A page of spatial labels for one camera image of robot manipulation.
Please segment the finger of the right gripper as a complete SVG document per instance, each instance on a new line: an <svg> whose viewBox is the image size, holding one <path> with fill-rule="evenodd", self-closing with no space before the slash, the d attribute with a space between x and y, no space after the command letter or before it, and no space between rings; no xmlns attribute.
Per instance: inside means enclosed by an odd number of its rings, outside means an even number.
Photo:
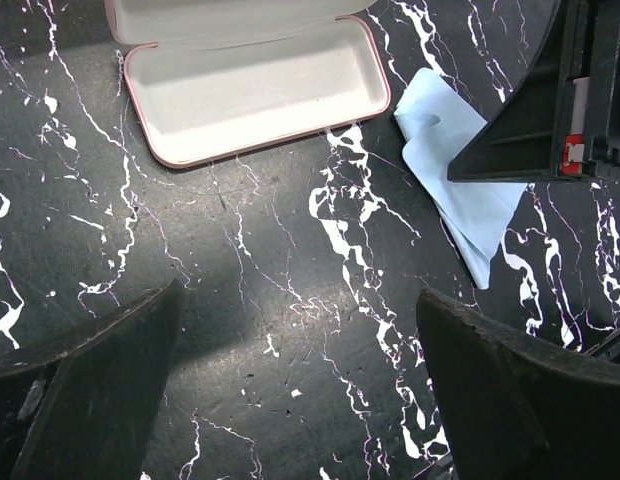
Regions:
<svg viewBox="0 0 620 480"><path fill-rule="evenodd" d="M552 10L541 47L513 95L477 136L476 160L466 172L486 173L503 182L572 180L560 173L571 120L572 88L567 84L568 3Z"/></svg>

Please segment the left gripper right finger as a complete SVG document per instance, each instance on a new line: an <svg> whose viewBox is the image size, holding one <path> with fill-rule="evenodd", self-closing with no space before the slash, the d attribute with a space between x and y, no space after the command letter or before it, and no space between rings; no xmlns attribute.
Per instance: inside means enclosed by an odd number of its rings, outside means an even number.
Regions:
<svg viewBox="0 0 620 480"><path fill-rule="evenodd" d="M620 479L620 329L585 353L426 288L419 341L460 479Z"/></svg>

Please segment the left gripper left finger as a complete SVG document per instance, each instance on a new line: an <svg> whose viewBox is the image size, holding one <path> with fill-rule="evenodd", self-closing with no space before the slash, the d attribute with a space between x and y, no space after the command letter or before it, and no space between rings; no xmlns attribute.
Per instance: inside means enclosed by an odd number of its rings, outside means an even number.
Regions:
<svg viewBox="0 0 620 480"><path fill-rule="evenodd" d="M0 479L138 479L170 373L177 280L0 355Z"/></svg>

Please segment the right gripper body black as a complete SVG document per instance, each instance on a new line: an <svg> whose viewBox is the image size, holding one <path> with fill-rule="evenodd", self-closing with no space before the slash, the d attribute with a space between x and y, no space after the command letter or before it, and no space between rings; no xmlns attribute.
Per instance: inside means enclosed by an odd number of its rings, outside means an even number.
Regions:
<svg viewBox="0 0 620 480"><path fill-rule="evenodd" d="M571 120L560 173L620 180L620 1L570 1Z"/></svg>

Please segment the blue cleaning cloth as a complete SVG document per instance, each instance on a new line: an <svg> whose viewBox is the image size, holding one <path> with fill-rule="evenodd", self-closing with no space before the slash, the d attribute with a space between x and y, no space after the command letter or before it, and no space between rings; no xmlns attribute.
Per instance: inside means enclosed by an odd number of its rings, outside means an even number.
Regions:
<svg viewBox="0 0 620 480"><path fill-rule="evenodd" d="M433 200L476 287L488 289L491 262L526 185L464 170L476 160L486 121L436 71L417 71L394 117L404 162Z"/></svg>

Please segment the pink glasses case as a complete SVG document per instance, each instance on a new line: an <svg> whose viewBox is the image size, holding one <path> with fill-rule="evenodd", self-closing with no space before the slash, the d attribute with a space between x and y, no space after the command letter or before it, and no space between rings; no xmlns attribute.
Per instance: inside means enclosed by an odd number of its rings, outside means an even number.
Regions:
<svg viewBox="0 0 620 480"><path fill-rule="evenodd" d="M153 156L188 168L368 119L391 91L365 1L109 1Z"/></svg>

